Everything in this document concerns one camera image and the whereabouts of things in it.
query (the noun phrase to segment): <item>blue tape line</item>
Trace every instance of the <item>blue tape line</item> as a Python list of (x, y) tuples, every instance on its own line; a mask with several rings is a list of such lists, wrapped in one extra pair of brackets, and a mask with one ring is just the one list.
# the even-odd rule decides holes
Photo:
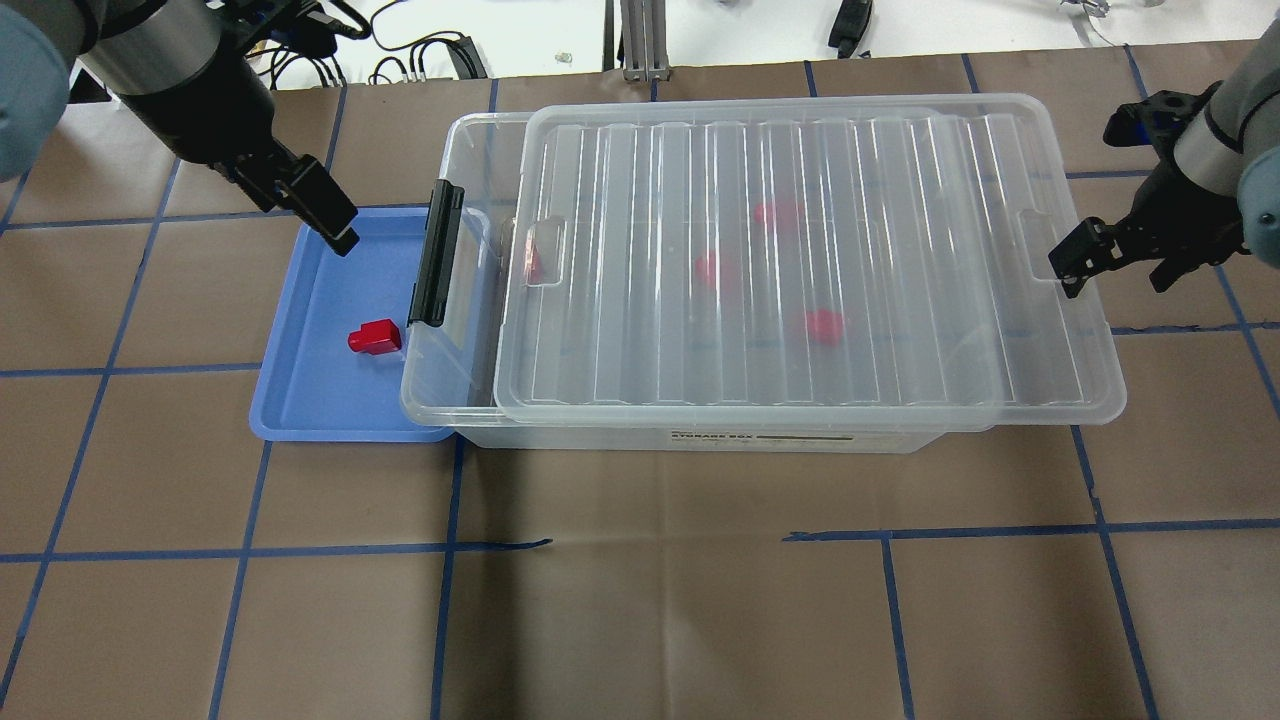
[[(342, 557), (347, 555), (434, 555), (453, 552), (516, 552), (550, 544), (550, 538), (531, 542), (407, 542), (384, 544), (329, 544), (300, 547), (255, 547), (252, 557)], [(23, 562), (118, 562), (127, 560), (228, 560), (241, 556), (234, 547), (187, 550), (90, 550), (77, 552), (14, 552), (0, 555), (0, 565)]]
[[(288, 218), (293, 213), (288, 210), (270, 210), (268, 213), (260, 213), (257, 210), (247, 210), (243, 213), (205, 213), (201, 215), (169, 215), (160, 218), (161, 224), (169, 223), (198, 223), (205, 220), (246, 220), (253, 218)], [(9, 225), (9, 229), (14, 231), (38, 231), (38, 229), (64, 229), (64, 228), (95, 228), (104, 225), (148, 225), (154, 223), (151, 218), (119, 218), (115, 220), (50, 220), (45, 223), (18, 223)]]
[(1078, 170), (1066, 173), (1066, 179), (1093, 179), (1093, 178), (1144, 178), (1151, 170)]
[[(81, 433), (79, 445), (76, 448), (76, 460), (72, 462), (70, 473), (67, 478), (67, 487), (63, 489), (63, 497), (58, 505), (58, 512), (54, 515), (52, 527), (49, 530), (49, 541), (45, 543), (45, 557), (40, 562), (40, 570), (36, 571), (36, 582), (31, 587), (31, 596), (27, 598), (27, 609), (23, 612), (22, 625), (18, 628), (18, 638), (14, 641), (14, 665), (17, 665), (17, 656), (20, 655), (20, 643), (23, 638), (27, 637), (27, 628), (31, 624), (31, 618), (36, 611), (36, 602), (40, 600), (40, 591), (45, 584), (45, 575), (49, 573), (49, 564), (52, 561), (54, 547), (58, 544), (58, 536), (63, 530), (63, 523), (67, 520), (67, 509), (72, 502), (72, 493), (76, 492), (76, 483), (79, 479), (81, 468), (84, 464), (84, 454), (88, 450), (90, 437), (93, 434), (93, 425), (97, 423), (99, 413), (102, 409), (102, 397), (106, 395), (106, 384), (111, 378), (111, 368), (115, 366), (115, 359), (120, 354), (120, 345), (124, 342), (124, 332), (129, 325), (129, 315), (133, 313), (133, 304), (138, 299), (138, 288), (142, 286), (142, 275), (146, 273), (147, 263), (151, 258), (151, 250), (155, 247), (156, 233), (160, 231), (160, 218), (164, 217), (164, 209), (169, 204), (169, 196), (173, 193), (174, 181), (178, 178), (178, 165), (179, 160), (173, 159), (173, 165), (169, 168), (169, 179), (165, 183), (164, 192), (160, 195), (160, 205), (156, 208), (155, 215), (151, 218), (151, 232), (147, 233), (147, 243), (142, 249), (142, 260), (138, 263), (138, 270), (133, 274), (133, 286), (129, 288), (129, 297), (124, 304), (124, 313), (120, 316), (120, 324), (115, 331), (115, 338), (111, 341), (111, 352), (106, 357), (106, 368), (102, 373), (102, 379), (97, 383), (97, 392), (93, 395), (93, 405), (90, 407), (88, 419), (84, 421), (84, 432)], [(5, 671), (5, 676), (0, 680), (0, 707), (4, 707), (4, 698), (9, 689), (9, 683), (12, 682), (12, 673)]]
[(0, 378), (83, 378), (105, 373), (104, 368), (52, 368), (47, 370), (0, 370)]
[(0, 678), (0, 708), (4, 707), (4, 698), (9, 696), (9, 684), (13, 683), (13, 673), (18, 669), (18, 656), (22, 655), (22, 643), (26, 634), (18, 635), (13, 641), (13, 650), (9, 651), (9, 662), (4, 666), (4, 676)]
[(161, 218), (161, 223), (202, 223), (206, 220), (252, 220), (256, 218), (289, 218), (293, 213), (289, 210), (268, 210), (262, 213), (261, 210), (246, 210), (243, 213), (205, 213), (202, 215), (169, 215)]
[(426, 209), (430, 208), (430, 205), (426, 204), (426, 202), (383, 202), (383, 204), (379, 204), (379, 205), (361, 205), (360, 208), (362, 210), (364, 209), (379, 210), (379, 209), (384, 209), (384, 208), (413, 208), (413, 209), (426, 210)]
[(232, 587), (232, 603), (227, 610), (227, 628), (223, 630), (223, 647), (218, 653), (218, 671), (214, 674), (214, 693), (209, 701), (209, 720), (216, 720), (223, 705), (223, 687), (227, 683), (227, 662), (232, 656), (232, 642), (236, 638), (236, 620), (239, 618), (239, 602), (244, 593), (244, 574), (248, 570), (248, 551), (253, 547), (253, 532), (257, 529), (257, 510), (262, 505), (262, 486), (266, 483), (266, 469), (271, 464), (271, 441), (262, 441), (262, 456), (257, 462), (257, 477), (253, 479), (253, 498), (248, 503), (248, 519), (244, 521), (244, 538), (241, 541), (239, 561), (236, 564), (236, 584)]
[(969, 92), (982, 92), (978, 90), (978, 76), (973, 72), (973, 60), (969, 59), (969, 54), (961, 53), (960, 61), (964, 63), (964, 74), (969, 78)]
[(1253, 355), (1253, 364), (1258, 368), (1258, 375), (1262, 378), (1262, 387), (1267, 389), (1267, 397), (1271, 398), (1271, 409), (1275, 411), (1276, 418), (1280, 418), (1280, 395), (1276, 393), (1275, 382), (1271, 380), (1271, 372), (1267, 369), (1267, 361), (1262, 359), (1262, 351), (1258, 348), (1258, 341), (1253, 338), (1253, 329), (1249, 327), (1248, 320), (1244, 318), (1244, 307), (1240, 306), (1239, 299), (1235, 297), (1235, 291), (1231, 288), (1231, 281), (1228, 279), (1226, 272), (1221, 265), (1213, 268), (1217, 273), (1217, 282), (1222, 286), (1222, 292), (1226, 293), (1226, 301), (1231, 305), (1231, 313), (1235, 314), (1235, 322), (1239, 324), (1239, 329), (1244, 333), (1244, 343), (1249, 346), (1249, 355)]
[(115, 368), (113, 375), (180, 375), (186, 373), (236, 373), (261, 370), (261, 363), (212, 363), (210, 365), (156, 365), (145, 368)]
[(1197, 530), (1274, 530), (1280, 529), (1280, 518), (1240, 518), (1233, 520), (1153, 520), (1139, 523), (1108, 523), (1112, 533), (1169, 533)]
[(31, 587), (31, 594), (27, 596), (27, 607), (22, 611), (22, 621), (18, 623), (18, 633), (9, 650), (9, 662), (5, 664), (4, 675), (0, 676), (0, 710), (4, 710), (4, 701), (9, 697), (9, 685), (13, 684), (13, 674), (18, 669), (22, 643), (27, 639), (27, 628), (31, 626), (31, 616), (36, 612), (36, 598), (40, 597), (40, 588), (45, 584), (46, 573), (49, 573), (49, 562), (41, 560), (40, 569), (36, 570), (36, 582)]
[(18, 178), (18, 184), (13, 188), (13, 196), (9, 197), (9, 206), (4, 209), (4, 217), (0, 217), (0, 234), (4, 234), (4, 231), (10, 227), (9, 220), (13, 219), (13, 211), (18, 208), (18, 199), (22, 197), (22, 191), (27, 187), (27, 178), (29, 177), (31, 170), (27, 170)]
[(791, 533), (782, 542), (849, 542), (883, 539), (1015, 538), (1032, 536), (1080, 536), (1097, 532), (1094, 525), (995, 525), (978, 528), (905, 528), (893, 530), (823, 530)]
[(1138, 676), (1142, 703), (1147, 708), (1148, 720), (1160, 720), (1160, 711), (1156, 708), (1156, 694), (1151, 689), (1151, 679), (1147, 676), (1147, 662), (1142, 657), (1142, 647), (1138, 644), (1138, 630), (1133, 625), (1133, 614), (1129, 611), (1129, 597), (1124, 589), (1124, 580), (1120, 578), (1120, 565), (1116, 562), (1115, 547), (1111, 544), (1111, 533), (1107, 528), (1106, 514), (1102, 511), (1102, 500), (1097, 495), (1093, 465), (1089, 462), (1089, 452), (1084, 447), (1084, 433), (1080, 432), (1079, 425), (1071, 425), (1071, 439), (1075, 442), (1075, 456), (1080, 462), (1080, 475), (1084, 478), (1084, 487), (1089, 493), (1089, 503), (1093, 506), (1093, 518), (1097, 523), (1098, 538), (1102, 542), (1102, 556), (1106, 559), (1107, 575), (1111, 577), (1111, 589), (1116, 596), (1116, 605), (1120, 609), (1120, 624), (1124, 626), (1124, 637), (1129, 643), (1129, 657), (1133, 660), (1134, 674)]
[(809, 97), (818, 96), (818, 83), (813, 79), (813, 63), (809, 60), (804, 61), (804, 79), (809, 83)]
[(97, 228), (105, 225), (148, 225), (152, 218), (116, 218), (111, 220), (49, 220), (44, 223), (14, 223), (12, 231), (40, 231), (52, 228)]
[(0, 378), (77, 378), (95, 375), (180, 375), (186, 373), (234, 373), (260, 370), (261, 363), (214, 363), (210, 365), (155, 365), (142, 368), (51, 368), (47, 370), (0, 370)]
[(1138, 68), (1138, 59), (1133, 56), (1133, 47), (1126, 42), (1124, 46), (1125, 58), (1129, 58), (1129, 72), (1133, 73), (1133, 83), (1138, 86), (1138, 96), (1146, 100), (1149, 97), (1147, 83), (1142, 79), (1142, 69)]
[(884, 562), (884, 591), (888, 594), (888, 623), (893, 630), (893, 655), (897, 657), (897, 684), (902, 692), (902, 715), (915, 720), (915, 701), (911, 698), (911, 674), (906, 665), (906, 641), (902, 637), (902, 614), (897, 605), (897, 578), (893, 574), (893, 551), (888, 538), (881, 538), (881, 559)]
[(1149, 328), (1111, 328), (1111, 334), (1134, 336), (1134, 334), (1179, 334), (1179, 333), (1234, 333), (1239, 332), (1240, 325), (1152, 325)]
[[(449, 546), (458, 542), (458, 509), (462, 505), (462, 461), (466, 457), (467, 441), (457, 436), (453, 441), (453, 492), (449, 496), (449, 529), (445, 539)], [(440, 720), (444, 700), (444, 655), (449, 630), (449, 602), (453, 594), (453, 557), (449, 550), (444, 553), (444, 571), (440, 573), (440, 606), (435, 618), (435, 664), (431, 667), (431, 720)]]
[(342, 129), (342, 115), (347, 110), (347, 86), (338, 94), (338, 110), (333, 115), (333, 132), (329, 133), (329, 150), (324, 156), (324, 169), (333, 170), (333, 158), (338, 152), (338, 131)]
[(52, 562), (110, 562), (123, 560), (227, 560), (239, 557), (239, 551), (232, 547), (196, 550), (91, 550), (79, 552), (55, 552)]

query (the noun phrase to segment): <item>storage box lid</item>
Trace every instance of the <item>storage box lid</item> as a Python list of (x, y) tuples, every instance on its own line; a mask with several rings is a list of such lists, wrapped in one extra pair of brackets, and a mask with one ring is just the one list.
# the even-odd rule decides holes
[(1020, 95), (553, 106), (493, 396), (539, 425), (978, 429), (1125, 404), (1044, 108)]

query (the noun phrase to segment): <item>clear plastic storage box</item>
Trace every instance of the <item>clear plastic storage box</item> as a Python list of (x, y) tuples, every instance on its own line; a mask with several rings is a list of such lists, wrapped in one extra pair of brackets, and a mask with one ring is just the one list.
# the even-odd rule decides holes
[(443, 177), (467, 220), (401, 400), (477, 445), (909, 452), (1124, 407), (1030, 97), (471, 115)]

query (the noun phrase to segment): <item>cable connector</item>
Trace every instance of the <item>cable connector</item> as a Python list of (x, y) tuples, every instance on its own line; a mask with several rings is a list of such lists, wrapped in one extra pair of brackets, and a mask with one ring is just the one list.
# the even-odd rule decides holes
[(476, 49), (470, 35), (458, 37), (449, 46), (449, 50), (452, 50), (449, 58), (453, 60), (453, 69), (457, 70), (460, 78), (484, 79), (489, 77), (485, 73), (484, 61), (480, 60), (480, 50)]
[(867, 35), (872, 22), (872, 0), (841, 0), (836, 13), (836, 23), (831, 27), (827, 47), (836, 49), (836, 56), (845, 59), (854, 55), (858, 44)]

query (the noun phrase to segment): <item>red object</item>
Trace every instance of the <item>red object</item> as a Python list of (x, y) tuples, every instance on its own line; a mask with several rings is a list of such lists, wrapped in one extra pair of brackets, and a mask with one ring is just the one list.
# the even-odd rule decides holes
[(525, 263), (525, 277), (529, 279), (529, 284), (541, 284), (545, 273), (543, 273), (543, 256), (538, 254), (538, 246), (529, 243), (529, 261)]
[(810, 310), (804, 314), (804, 329), (814, 342), (836, 346), (845, 338), (845, 316), (835, 310)]
[(352, 352), (383, 355), (401, 348), (399, 328), (389, 318), (361, 323), (360, 329), (347, 336)]
[(751, 219), (765, 229), (794, 233), (800, 229), (800, 208), (788, 200), (760, 202), (751, 209)]
[(694, 259), (694, 278), (708, 290), (736, 293), (740, 275), (732, 259), (726, 261), (714, 250), (708, 250)]

